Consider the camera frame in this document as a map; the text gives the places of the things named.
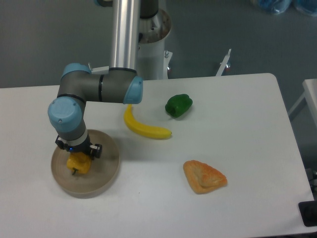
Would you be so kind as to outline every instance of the gray floor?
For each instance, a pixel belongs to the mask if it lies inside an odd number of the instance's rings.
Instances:
[[[232,48],[228,74],[276,76],[286,109],[317,78],[317,18],[293,7],[271,16],[248,0],[161,0],[173,29],[172,78],[216,74]],[[0,0],[0,88],[58,85],[71,62],[109,64],[112,9],[88,0]],[[308,109],[292,123],[305,165],[317,169],[317,129]]]

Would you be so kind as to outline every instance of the yellow bell pepper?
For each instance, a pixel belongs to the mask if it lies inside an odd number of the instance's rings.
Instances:
[[[91,157],[82,152],[70,153],[66,165],[73,171],[73,175],[75,173],[86,174],[91,165]]]

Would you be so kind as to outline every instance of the tabletop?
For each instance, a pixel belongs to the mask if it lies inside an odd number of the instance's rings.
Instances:
[[[309,233],[298,203],[313,200],[281,93],[272,74],[144,82],[133,114],[172,131],[148,139],[124,124],[126,105],[87,102],[85,123],[110,135],[121,164],[101,195],[78,199],[54,181],[56,131],[47,108],[58,86],[0,89],[1,237],[217,237]],[[167,100],[193,99],[179,119]],[[182,166],[207,163],[228,185],[195,194]]]

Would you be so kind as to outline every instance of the toy bread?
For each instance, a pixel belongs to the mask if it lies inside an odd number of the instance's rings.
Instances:
[[[218,170],[196,160],[183,166],[187,181],[195,193],[207,193],[227,185],[227,178]]]

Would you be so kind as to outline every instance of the robotic arm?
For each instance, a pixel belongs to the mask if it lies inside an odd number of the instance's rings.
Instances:
[[[157,0],[114,0],[112,52],[109,73],[91,74],[85,65],[66,66],[57,98],[48,109],[56,129],[56,144],[69,152],[99,157],[102,145],[92,145],[83,120],[87,101],[138,104],[142,100],[143,80],[137,76],[139,18],[155,15]]]

